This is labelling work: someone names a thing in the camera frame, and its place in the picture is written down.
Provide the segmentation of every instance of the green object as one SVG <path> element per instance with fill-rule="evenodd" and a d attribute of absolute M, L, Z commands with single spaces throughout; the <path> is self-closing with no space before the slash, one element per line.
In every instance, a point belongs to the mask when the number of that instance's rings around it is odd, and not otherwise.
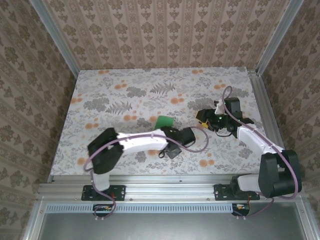
<path fill-rule="evenodd" d="M 158 116 L 156 120 L 154 129 L 159 129 L 162 127 L 172 127 L 174 124 L 174 119 L 168 116 Z"/>

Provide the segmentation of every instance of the floral tablecloth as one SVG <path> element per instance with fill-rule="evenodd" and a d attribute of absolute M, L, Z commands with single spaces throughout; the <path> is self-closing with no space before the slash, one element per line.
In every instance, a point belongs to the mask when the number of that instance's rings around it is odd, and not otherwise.
<path fill-rule="evenodd" d="M 238 97 L 245 117 L 264 133 L 258 106 L 245 67 L 153 68 L 82 70 L 79 73 L 52 175 L 83 175 L 87 145 L 105 129 L 143 133 L 154 129 L 158 116 L 174 118 L 181 129 L 196 126 L 197 111 L 212 108 L 228 85 Z M 174 159 L 149 150 L 121 157 L 113 175 L 242 174 L 258 173 L 260 156 L 233 136 L 208 131 L 202 153 L 182 151 Z M 205 137 L 194 130 L 200 149 Z"/>

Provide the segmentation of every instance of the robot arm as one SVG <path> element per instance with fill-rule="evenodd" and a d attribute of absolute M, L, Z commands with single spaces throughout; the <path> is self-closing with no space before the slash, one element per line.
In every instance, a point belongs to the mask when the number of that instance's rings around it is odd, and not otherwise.
<path fill-rule="evenodd" d="M 261 156 L 259 174 L 237 176 L 236 183 L 232 183 L 234 195 L 241 192 L 253 191 L 262 193 L 267 198 L 292 194 L 295 191 L 293 176 L 274 149 L 260 138 L 254 131 L 242 126 L 239 122 L 224 113 L 220 102 L 215 102 L 216 109 L 204 109 L 197 113 L 199 123 L 211 131 L 218 132 L 227 129 L 235 138 L 245 143 L 249 149 Z M 229 112 L 247 126 L 256 128 L 249 118 L 243 118 L 238 98 L 225 99 Z M 301 173 L 297 154 L 293 150 L 285 150 L 280 146 L 273 146 L 282 153 L 292 167 L 298 182 L 298 192 L 302 189 Z"/>
<path fill-rule="evenodd" d="M 97 189 L 104 191 L 109 188 L 110 171 L 115 167 L 122 154 L 158 150 L 161 151 L 162 156 L 167 154 L 169 158 L 173 159 L 181 153 L 182 150 L 178 145 L 162 137 L 156 137 L 157 135 L 173 139 L 183 146 L 189 146 L 196 141 L 190 127 L 178 130 L 164 126 L 151 132 L 134 134 L 116 133 L 114 128 L 108 128 L 88 145 L 89 156 L 92 156 L 102 146 L 114 141 L 110 147 L 100 151 L 92 159 L 93 180 Z"/>

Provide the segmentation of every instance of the purple cable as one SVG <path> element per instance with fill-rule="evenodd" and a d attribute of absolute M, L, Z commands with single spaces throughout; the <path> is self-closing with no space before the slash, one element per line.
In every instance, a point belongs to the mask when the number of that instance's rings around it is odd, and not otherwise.
<path fill-rule="evenodd" d="M 91 183 L 92 183 L 93 189 L 94 189 L 98 194 L 100 194 L 100 195 L 108 198 L 109 200 L 111 200 L 112 203 L 113 203 L 113 208 L 112 208 L 112 210 L 108 213 L 108 215 L 106 215 L 106 216 L 104 216 L 104 217 L 101 217 L 101 219 L 108 218 L 108 217 L 110 217 L 110 216 L 114 213 L 114 211 L 116 210 L 116 206 L 117 206 L 116 201 L 115 201 L 112 197 L 110 197 L 109 195 L 107 195 L 107 194 L 105 194 L 105 193 L 103 193 L 102 191 L 99 191 L 99 190 L 97 189 L 97 187 L 96 187 L 96 185 L 95 185 L 95 182 L 94 182 L 93 171 L 90 171 L 90 176 L 91 176 Z M 101 208 L 104 208 L 104 206 L 97 206 L 97 207 L 94 209 L 93 215 L 95 216 L 95 219 L 98 219 L 98 218 L 99 218 L 99 217 L 97 216 L 97 210 L 98 210 L 98 209 L 101 209 Z"/>
<path fill-rule="evenodd" d="M 272 197 L 272 198 L 271 198 L 271 202 L 269 202 L 266 206 L 264 206 L 263 208 L 261 208 L 259 211 L 256 211 L 255 213 L 250 214 L 250 215 L 247 215 L 247 216 L 243 216 L 240 212 L 235 211 L 235 210 L 233 210 L 233 212 L 236 213 L 236 214 L 238 214 L 239 217 L 243 217 L 243 218 L 246 218 L 246 219 L 247 219 L 247 218 L 251 218 L 251 217 L 254 217 L 254 216 L 260 214 L 260 213 L 263 212 L 264 210 L 268 209 L 268 208 L 274 203 L 274 201 L 275 201 L 275 199 Z"/>
<path fill-rule="evenodd" d="M 238 123 L 240 123 L 242 126 L 250 129 L 251 131 L 253 131 L 255 134 L 257 134 L 266 144 L 268 144 L 268 146 L 270 148 L 272 148 L 279 156 L 280 158 L 283 160 L 283 162 L 285 163 L 285 165 L 287 166 L 287 168 L 289 169 L 291 175 L 292 175 L 292 178 L 293 178 L 293 181 L 294 181 L 294 193 L 292 196 L 280 196 L 280 198 L 283 198 L 283 199 L 287 199 L 287 200 L 291 200 L 291 199 L 294 199 L 297 194 L 298 194 L 298 179 L 297 179 L 297 176 L 294 172 L 294 170 L 292 169 L 290 163 L 286 160 L 286 158 L 283 156 L 283 154 L 274 146 L 274 144 L 272 142 L 270 142 L 267 138 L 265 138 L 260 132 L 258 132 L 257 130 L 255 130 L 253 127 L 243 123 L 242 121 L 240 121 L 239 119 L 236 119 L 232 114 L 231 112 L 227 109 L 227 106 L 226 106 L 226 102 L 225 102 L 225 94 L 226 94 L 226 91 L 227 89 L 230 89 L 230 93 L 227 97 L 229 97 L 232 93 L 232 87 L 231 86 L 227 86 L 223 93 L 222 93 L 222 102 L 224 103 L 224 110 L 226 111 L 226 113 L 235 121 L 237 121 Z"/>
<path fill-rule="evenodd" d="M 109 200 L 111 200 L 112 203 L 113 203 L 113 208 L 112 208 L 112 210 L 111 210 L 111 211 L 108 213 L 108 215 L 106 215 L 105 217 L 101 217 L 101 219 L 110 217 L 110 216 L 114 213 L 114 211 L 116 210 L 117 204 L 116 204 L 116 201 L 115 201 L 112 197 L 108 196 L 107 194 L 105 194 L 105 193 L 103 193 L 103 192 L 101 192 L 101 191 L 99 191 L 99 190 L 97 189 L 97 187 L 96 187 L 96 185 L 95 185 L 95 181 L 94 181 L 93 168 L 87 169 L 87 165 L 92 161 L 92 159 L 93 159 L 95 156 L 97 156 L 101 151 L 103 151 L 103 150 L 106 149 L 107 147 L 111 146 L 112 144 L 118 143 L 118 142 L 120 142 L 120 141 L 127 141 L 127 140 L 138 139 L 138 138 L 150 138 L 150 137 L 151 137 L 151 138 L 163 138 L 163 139 L 166 139 L 166 140 L 169 140 L 169 141 L 173 142 L 174 144 L 178 145 L 180 148 L 182 148 L 182 149 L 184 149 L 184 150 L 187 150 L 188 152 L 191 152 L 191 153 L 200 153 L 200 152 L 204 151 L 204 150 L 207 148 L 207 146 L 208 146 L 208 144 L 209 144 L 209 136 L 208 136 L 208 134 L 207 134 L 203 129 L 201 129 L 201 128 L 197 127 L 197 126 L 191 126 L 190 128 L 192 128 L 192 129 L 199 129 L 200 131 L 202 131 L 202 132 L 204 133 L 204 135 L 205 135 L 205 146 L 204 146 L 202 149 L 200 149 L 200 150 L 192 150 L 192 149 L 189 149 L 189 148 L 181 145 L 181 144 L 180 144 L 179 142 L 177 142 L 176 140 L 173 140 L 173 139 L 171 139 L 171 138 L 169 138 L 169 137 L 167 137 L 167 136 L 163 136 L 163 135 L 159 135 L 159 134 L 142 134 L 142 135 L 136 135 L 136 136 L 122 137 L 122 138 L 118 138 L 118 139 L 112 140 L 112 141 L 106 143 L 105 145 L 103 145 L 102 147 L 100 147 L 97 151 L 95 151 L 95 152 L 87 159 L 87 161 L 85 162 L 85 164 L 84 164 L 84 166 L 83 166 L 83 170 L 84 170 L 85 172 L 90 172 L 91 183 L 92 183 L 93 189 L 94 189 L 98 194 L 100 194 L 100 195 L 108 198 Z M 93 214 L 94 214 L 94 216 L 95 216 L 96 219 L 99 218 L 99 217 L 97 216 L 97 210 L 98 210 L 99 208 L 103 208 L 103 206 L 97 206 L 97 207 L 94 209 L 94 213 L 93 213 Z"/>
<path fill-rule="evenodd" d="M 105 145 L 103 145 L 102 147 L 100 147 L 97 151 L 95 151 L 88 159 L 87 161 L 85 162 L 84 166 L 83 166 L 83 170 L 85 172 L 89 172 L 92 170 L 92 168 L 89 168 L 87 169 L 87 165 L 92 161 L 92 159 L 97 156 L 101 151 L 103 151 L 104 149 L 106 149 L 107 147 L 111 146 L 112 144 L 115 144 L 115 143 L 118 143 L 120 141 L 126 141 L 126 140 L 131 140 L 131 139 L 139 139 L 139 138 L 162 138 L 162 139 L 166 139 L 166 140 L 169 140 L 170 142 L 173 142 L 174 144 L 178 145 L 180 148 L 188 151 L 188 152 L 191 152 L 191 153 L 200 153 L 202 151 L 204 151 L 208 144 L 209 144 L 209 136 L 208 134 L 201 128 L 197 127 L 197 126 L 190 126 L 191 129 L 199 129 L 200 131 L 202 131 L 205 135 L 205 146 L 200 149 L 200 150 L 192 150 L 192 149 L 189 149 L 185 146 L 183 146 L 182 144 L 180 144 L 179 142 L 177 142 L 176 140 L 173 140 L 171 139 L 170 137 L 167 137 L 167 136 L 163 136 L 163 135 L 159 135 L 159 134 L 142 134 L 142 135 L 135 135 L 135 136 L 128 136 L 128 137 L 122 137 L 122 138 L 118 138 L 118 139 L 115 139 L 115 140 L 112 140 L 108 143 L 106 143 Z"/>

